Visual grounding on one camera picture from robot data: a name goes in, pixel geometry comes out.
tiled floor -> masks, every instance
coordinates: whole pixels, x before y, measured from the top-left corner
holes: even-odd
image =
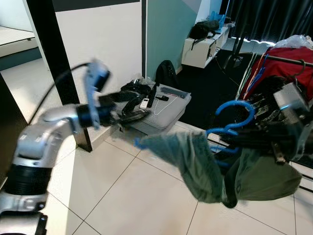
[[[171,131],[190,130],[178,122]],[[117,131],[92,153],[76,149],[59,158],[44,209],[48,235],[313,234],[313,194],[300,189],[232,210],[198,203],[175,167],[133,147],[141,136]]]

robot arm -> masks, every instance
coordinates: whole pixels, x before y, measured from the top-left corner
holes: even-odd
[[[110,72],[95,60],[88,67],[87,105],[50,109],[20,134],[7,180],[0,190],[0,235],[46,233],[47,216],[39,211],[45,207],[51,172],[66,137],[81,133],[87,127],[98,129],[100,125],[123,124],[149,114],[140,111],[120,117],[114,112],[115,101],[126,101],[132,94],[115,93],[94,100],[94,91],[102,90]]]

white shelf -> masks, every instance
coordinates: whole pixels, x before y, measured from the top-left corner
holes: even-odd
[[[228,33],[229,28],[223,27],[221,34],[216,34],[213,38],[205,39],[194,45],[194,39],[187,38],[184,44],[181,63],[183,65],[205,68],[219,52],[217,47],[221,48],[225,44]],[[214,51],[213,56],[208,57],[208,54],[210,54],[212,50]]]

blue hanger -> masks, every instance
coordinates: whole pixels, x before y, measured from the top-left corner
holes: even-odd
[[[228,101],[224,104],[222,104],[215,112],[215,115],[219,115],[221,113],[221,111],[225,108],[227,108],[228,106],[234,106],[234,105],[240,105],[240,106],[244,106],[248,109],[249,111],[249,116],[246,120],[242,121],[242,122],[239,122],[239,123],[231,123],[231,124],[228,124],[226,127],[224,128],[212,128],[212,129],[208,129],[205,133],[207,135],[209,135],[210,133],[225,133],[225,134],[229,134],[229,135],[233,135],[233,136],[237,136],[238,133],[234,130],[231,130],[231,128],[239,128],[239,127],[242,127],[242,126],[245,126],[247,125],[248,123],[250,123],[253,119],[254,119],[254,114],[255,114],[255,111],[253,109],[253,107],[245,102],[245,101],[242,101],[242,100],[232,100],[232,101]],[[219,148],[218,146],[217,147],[211,147],[211,149],[215,149],[215,150],[221,150],[221,151],[224,151],[224,152],[227,152],[227,153],[236,153],[239,148],[235,148],[235,149],[228,149],[228,148],[225,148],[225,149],[222,149],[222,148]]]
[[[263,61],[262,67],[260,68],[260,71],[258,72],[258,74],[255,76],[255,78],[251,82],[251,84],[248,88],[248,92],[251,90],[251,88],[254,86],[254,84],[262,77],[264,70],[265,70],[264,64],[265,64],[267,57],[268,57],[268,54],[266,54],[266,56],[265,56],[265,59]]]

